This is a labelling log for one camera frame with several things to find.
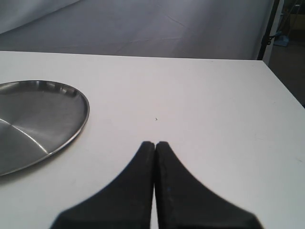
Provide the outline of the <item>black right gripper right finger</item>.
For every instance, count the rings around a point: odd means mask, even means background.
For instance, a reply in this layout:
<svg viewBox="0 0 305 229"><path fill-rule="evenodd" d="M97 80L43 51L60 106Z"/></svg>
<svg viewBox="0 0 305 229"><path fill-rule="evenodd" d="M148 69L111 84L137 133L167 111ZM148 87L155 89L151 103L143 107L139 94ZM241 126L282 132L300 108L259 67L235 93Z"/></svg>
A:
<svg viewBox="0 0 305 229"><path fill-rule="evenodd" d="M261 229L257 217L218 196L180 162L167 142L155 149L155 198L161 229Z"/></svg>

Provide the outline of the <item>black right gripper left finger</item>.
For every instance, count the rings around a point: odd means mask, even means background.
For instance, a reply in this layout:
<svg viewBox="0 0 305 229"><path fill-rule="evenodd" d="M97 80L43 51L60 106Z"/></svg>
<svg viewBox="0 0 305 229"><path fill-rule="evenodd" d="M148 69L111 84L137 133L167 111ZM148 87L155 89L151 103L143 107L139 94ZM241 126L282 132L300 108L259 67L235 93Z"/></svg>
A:
<svg viewBox="0 0 305 229"><path fill-rule="evenodd" d="M155 146L142 142L126 168L105 188L60 213L54 229L148 229L154 188Z"/></svg>

